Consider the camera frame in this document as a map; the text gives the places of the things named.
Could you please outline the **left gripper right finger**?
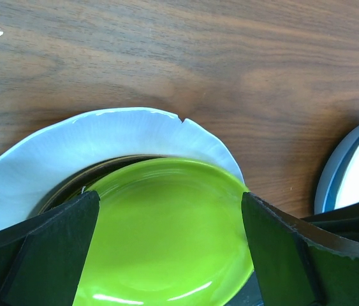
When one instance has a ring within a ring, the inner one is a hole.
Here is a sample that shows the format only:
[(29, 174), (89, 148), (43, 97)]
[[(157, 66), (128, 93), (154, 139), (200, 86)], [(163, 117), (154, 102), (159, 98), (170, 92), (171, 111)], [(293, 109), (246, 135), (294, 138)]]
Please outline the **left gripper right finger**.
[(265, 305), (359, 305), (359, 242), (244, 193), (242, 218)]

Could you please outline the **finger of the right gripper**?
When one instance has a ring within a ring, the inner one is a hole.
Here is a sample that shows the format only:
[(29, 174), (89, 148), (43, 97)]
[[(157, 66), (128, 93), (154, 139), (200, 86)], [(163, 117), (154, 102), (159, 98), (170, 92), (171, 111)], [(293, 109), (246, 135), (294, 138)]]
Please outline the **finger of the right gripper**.
[(359, 242), (359, 203), (305, 217), (304, 221), (336, 235)]

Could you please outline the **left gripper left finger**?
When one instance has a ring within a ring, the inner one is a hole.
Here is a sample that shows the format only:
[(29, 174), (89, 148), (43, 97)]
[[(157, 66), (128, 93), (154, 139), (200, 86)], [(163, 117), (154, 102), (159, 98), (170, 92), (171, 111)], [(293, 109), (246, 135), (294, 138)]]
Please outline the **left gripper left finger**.
[(85, 192), (0, 231), (0, 305), (72, 305), (99, 214)]

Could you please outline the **red-brown fluted plate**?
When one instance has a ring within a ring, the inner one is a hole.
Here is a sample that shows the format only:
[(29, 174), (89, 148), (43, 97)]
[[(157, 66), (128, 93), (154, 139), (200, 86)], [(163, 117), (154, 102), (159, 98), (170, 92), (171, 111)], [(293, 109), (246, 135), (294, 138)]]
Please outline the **red-brown fluted plate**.
[(36, 207), (37, 213), (42, 214), (47, 210), (72, 199), (74, 196), (83, 193), (89, 186), (93, 185), (93, 183), (97, 182), (99, 179), (112, 172), (120, 170), (121, 168), (141, 161), (164, 157), (167, 156), (139, 154), (116, 157), (92, 164), (70, 175), (44, 195)]

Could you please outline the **lime green plate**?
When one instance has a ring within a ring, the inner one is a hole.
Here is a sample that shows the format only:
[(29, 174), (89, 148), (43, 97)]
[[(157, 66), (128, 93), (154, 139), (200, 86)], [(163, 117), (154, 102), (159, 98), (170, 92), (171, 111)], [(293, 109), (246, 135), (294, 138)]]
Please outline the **lime green plate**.
[(253, 272), (247, 187), (185, 158), (124, 167), (90, 186), (99, 215), (75, 305), (224, 305)]

